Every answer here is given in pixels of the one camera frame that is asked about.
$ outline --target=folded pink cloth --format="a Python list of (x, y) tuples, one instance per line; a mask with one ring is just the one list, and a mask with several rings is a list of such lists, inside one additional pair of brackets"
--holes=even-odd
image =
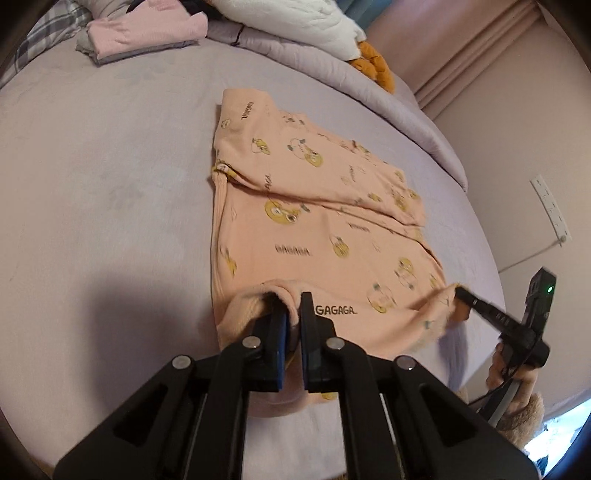
[(89, 24), (97, 59), (143, 48), (205, 38), (207, 16), (189, 15), (178, 0), (145, 0), (132, 12)]

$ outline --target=white pillow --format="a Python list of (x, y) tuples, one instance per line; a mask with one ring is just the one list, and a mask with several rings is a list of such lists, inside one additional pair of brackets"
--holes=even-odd
[(279, 37), (313, 45), (341, 60), (361, 56), (364, 31), (334, 0), (211, 0), (222, 15)]

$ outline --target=electrical cord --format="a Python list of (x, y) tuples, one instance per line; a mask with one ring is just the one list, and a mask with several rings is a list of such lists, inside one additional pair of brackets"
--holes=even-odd
[(542, 336), (539, 335), (538, 338), (535, 339), (535, 342), (533, 344), (533, 346), (531, 347), (531, 349), (527, 352), (527, 355), (525, 356), (525, 358), (521, 361), (521, 363), (519, 363), (519, 365), (517, 365), (517, 367), (515, 367), (513, 369), (513, 373), (498, 387), (488, 391), (487, 393), (485, 393), (484, 395), (478, 397), (476, 400), (471, 401), (468, 406), (471, 407), (474, 404), (484, 400), (485, 398), (490, 397), (491, 395), (494, 395), (495, 393), (497, 393), (498, 391), (502, 390), (503, 388), (506, 387), (507, 383), (509, 383), (511, 380), (513, 380), (513, 377), (515, 376), (515, 374), (518, 372), (518, 370), (523, 367), (525, 365), (525, 363), (528, 361), (528, 359), (530, 358), (531, 354), (533, 353), (535, 346), (538, 344), (538, 342), (542, 340)]

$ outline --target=plaid blanket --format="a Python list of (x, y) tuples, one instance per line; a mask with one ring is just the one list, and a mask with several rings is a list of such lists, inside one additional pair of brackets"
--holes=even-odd
[(59, 0), (43, 15), (18, 47), (12, 62), (0, 77), (0, 89), (32, 59), (59, 42), (72, 38), (92, 20), (90, 12), (73, 0)]

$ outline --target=baby clothing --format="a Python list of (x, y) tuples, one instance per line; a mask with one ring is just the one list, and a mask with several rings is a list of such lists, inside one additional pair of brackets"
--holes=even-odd
[[(404, 172), (355, 141), (280, 111), (253, 89), (224, 91), (212, 178), (212, 297), (220, 346), (247, 335), (275, 293), (296, 348), (300, 294), (338, 335), (394, 358), (443, 335), (454, 286), (423, 238), (420, 196)], [(253, 396), (251, 413), (290, 413), (320, 395), (301, 384)]]
[(96, 61), (105, 63), (105, 59), (120, 59), (129, 52), (184, 46), (206, 34), (204, 13), (191, 16), (178, 0), (145, 0), (122, 17), (92, 21), (88, 27), (92, 44), (85, 50), (94, 51)]

